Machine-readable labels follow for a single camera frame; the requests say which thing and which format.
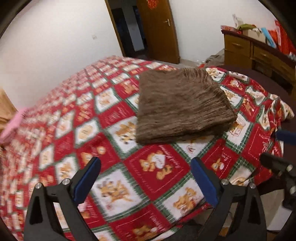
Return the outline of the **brown knitted sweater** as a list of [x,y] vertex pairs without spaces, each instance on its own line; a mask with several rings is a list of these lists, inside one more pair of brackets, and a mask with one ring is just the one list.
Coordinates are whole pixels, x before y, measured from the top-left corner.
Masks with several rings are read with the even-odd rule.
[[204,68],[149,70],[139,76],[136,142],[172,143],[220,135],[237,113]]

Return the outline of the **pink folded blanket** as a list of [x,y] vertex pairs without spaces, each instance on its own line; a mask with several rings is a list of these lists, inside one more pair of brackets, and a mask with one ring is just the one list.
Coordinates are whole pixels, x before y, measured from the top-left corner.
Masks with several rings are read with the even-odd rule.
[[25,118],[28,110],[28,108],[20,109],[8,122],[4,130],[1,132],[1,146],[7,145],[15,137],[16,132]]

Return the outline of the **brown wooden dresser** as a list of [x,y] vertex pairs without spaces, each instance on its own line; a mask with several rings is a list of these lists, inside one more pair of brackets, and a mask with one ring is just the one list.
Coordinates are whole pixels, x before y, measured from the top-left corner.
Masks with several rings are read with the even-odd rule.
[[224,64],[264,74],[279,84],[288,94],[295,94],[295,61],[251,37],[222,30]]

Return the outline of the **clutter on dresser top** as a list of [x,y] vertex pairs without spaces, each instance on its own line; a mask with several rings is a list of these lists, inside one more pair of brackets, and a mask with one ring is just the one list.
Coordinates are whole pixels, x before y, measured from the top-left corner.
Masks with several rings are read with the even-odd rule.
[[221,25],[221,30],[243,34],[247,37],[266,43],[290,58],[295,56],[295,46],[278,20],[274,21],[275,29],[268,30],[265,27],[259,28],[254,24],[244,23],[244,21],[241,18],[238,18],[235,14],[233,14],[232,17],[234,20],[234,27]]

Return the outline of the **brown cloth on floor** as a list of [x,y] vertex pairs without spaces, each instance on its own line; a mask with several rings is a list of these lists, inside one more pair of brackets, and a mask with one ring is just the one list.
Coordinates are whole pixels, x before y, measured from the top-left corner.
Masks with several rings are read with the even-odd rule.
[[224,54],[211,55],[205,61],[205,67],[224,65]]

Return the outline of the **red patchwork bear bedspread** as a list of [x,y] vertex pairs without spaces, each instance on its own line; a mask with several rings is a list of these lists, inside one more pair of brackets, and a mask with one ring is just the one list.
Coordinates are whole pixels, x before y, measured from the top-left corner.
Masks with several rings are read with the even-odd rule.
[[111,56],[18,114],[1,141],[1,240],[164,240],[283,156],[291,107],[246,75]]

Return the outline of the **beige patterned curtain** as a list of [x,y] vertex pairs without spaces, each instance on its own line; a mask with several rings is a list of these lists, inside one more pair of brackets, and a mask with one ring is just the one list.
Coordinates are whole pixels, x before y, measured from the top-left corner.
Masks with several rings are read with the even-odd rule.
[[7,96],[6,92],[0,89],[0,132],[2,132],[8,122],[14,117],[17,110]]

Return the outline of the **brown wooden door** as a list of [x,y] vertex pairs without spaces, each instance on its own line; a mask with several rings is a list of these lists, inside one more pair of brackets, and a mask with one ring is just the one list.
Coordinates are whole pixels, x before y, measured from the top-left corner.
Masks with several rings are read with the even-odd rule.
[[[177,34],[169,1],[159,1],[150,9],[147,1],[137,1],[137,8],[147,40],[148,56],[154,60],[173,64],[180,63]],[[164,23],[170,20],[171,26]]]

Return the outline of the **red double happiness decal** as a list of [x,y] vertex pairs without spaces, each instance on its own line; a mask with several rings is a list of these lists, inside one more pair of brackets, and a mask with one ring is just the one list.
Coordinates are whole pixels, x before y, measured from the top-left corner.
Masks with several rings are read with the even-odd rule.
[[158,6],[159,0],[147,0],[147,5],[150,9],[155,9]]

